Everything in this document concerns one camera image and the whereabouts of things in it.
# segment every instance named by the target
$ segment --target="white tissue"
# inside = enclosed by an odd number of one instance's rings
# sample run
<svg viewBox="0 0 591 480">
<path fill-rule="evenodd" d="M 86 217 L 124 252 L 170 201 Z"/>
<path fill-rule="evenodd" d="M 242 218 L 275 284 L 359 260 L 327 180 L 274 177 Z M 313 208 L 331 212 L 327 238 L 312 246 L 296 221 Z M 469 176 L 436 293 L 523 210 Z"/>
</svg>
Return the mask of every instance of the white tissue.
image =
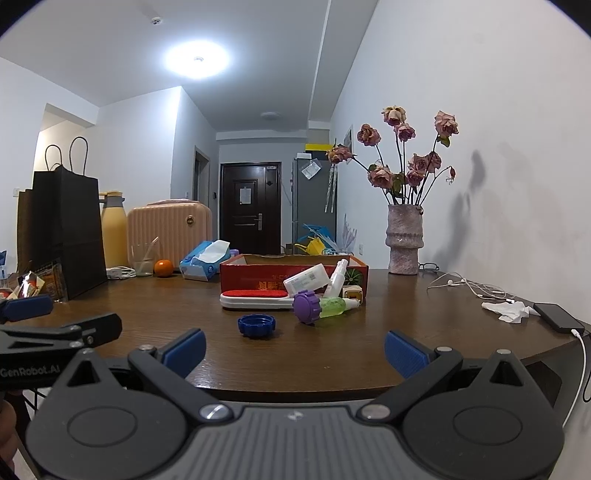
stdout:
<svg viewBox="0 0 591 480">
<path fill-rule="evenodd" d="M 482 308 L 490 310 L 491 312 L 500 313 L 499 320 L 507 323 L 521 323 L 522 318 L 527 318 L 530 315 L 540 315 L 532 307 L 526 307 L 522 301 L 513 303 L 487 303 L 482 304 Z"/>
<path fill-rule="evenodd" d="M 211 245 L 208 245 L 203 252 L 199 254 L 197 257 L 202 262 L 206 263 L 215 263 L 228 251 L 230 247 L 230 242 L 225 242 L 224 240 L 216 240 Z"/>
</svg>

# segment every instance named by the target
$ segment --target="dark brown door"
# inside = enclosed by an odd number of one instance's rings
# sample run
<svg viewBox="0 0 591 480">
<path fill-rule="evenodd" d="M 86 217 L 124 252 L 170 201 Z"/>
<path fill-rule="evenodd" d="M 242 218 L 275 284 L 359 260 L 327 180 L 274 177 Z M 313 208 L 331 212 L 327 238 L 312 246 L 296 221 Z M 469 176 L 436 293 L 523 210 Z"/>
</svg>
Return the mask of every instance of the dark brown door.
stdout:
<svg viewBox="0 0 591 480">
<path fill-rule="evenodd" d="M 220 238 L 242 254 L 281 253 L 281 163 L 222 164 Z"/>
</svg>

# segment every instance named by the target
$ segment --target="person's hand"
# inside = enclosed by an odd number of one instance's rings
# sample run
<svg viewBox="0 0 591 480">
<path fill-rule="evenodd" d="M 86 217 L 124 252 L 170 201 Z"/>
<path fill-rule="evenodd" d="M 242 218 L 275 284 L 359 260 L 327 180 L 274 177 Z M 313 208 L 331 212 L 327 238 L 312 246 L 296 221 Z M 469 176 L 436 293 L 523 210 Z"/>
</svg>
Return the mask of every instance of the person's hand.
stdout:
<svg viewBox="0 0 591 480">
<path fill-rule="evenodd" d="M 17 424 L 17 414 L 7 401 L 2 401 L 0 411 L 0 457 L 14 470 L 14 455 L 18 449 L 17 433 L 14 430 Z"/>
</svg>

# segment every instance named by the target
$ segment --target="yellow thermos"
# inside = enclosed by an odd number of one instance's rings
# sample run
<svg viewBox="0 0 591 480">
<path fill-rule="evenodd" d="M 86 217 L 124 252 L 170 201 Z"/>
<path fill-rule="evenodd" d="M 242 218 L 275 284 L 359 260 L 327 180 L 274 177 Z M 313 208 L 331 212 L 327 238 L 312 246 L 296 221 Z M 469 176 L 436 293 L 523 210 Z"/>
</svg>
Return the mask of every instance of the yellow thermos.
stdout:
<svg viewBox="0 0 591 480">
<path fill-rule="evenodd" d="M 103 248 L 107 268 L 129 267 L 127 260 L 127 215 L 123 209 L 123 193 L 99 193 L 104 200 L 100 215 L 103 230 Z"/>
</svg>

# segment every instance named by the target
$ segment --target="doorway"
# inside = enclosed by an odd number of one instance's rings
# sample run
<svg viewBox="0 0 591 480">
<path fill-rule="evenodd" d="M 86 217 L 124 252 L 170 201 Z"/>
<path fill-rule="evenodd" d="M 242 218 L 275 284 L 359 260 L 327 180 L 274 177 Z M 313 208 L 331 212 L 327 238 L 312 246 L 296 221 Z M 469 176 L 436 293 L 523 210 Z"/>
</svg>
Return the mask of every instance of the doorway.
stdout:
<svg viewBox="0 0 591 480">
<path fill-rule="evenodd" d="M 195 149 L 192 200 L 209 207 L 209 159 Z"/>
<path fill-rule="evenodd" d="M 220 238 L 241 254 L 281 253 L 281 162 L 224 163 Z"/>
</svg>

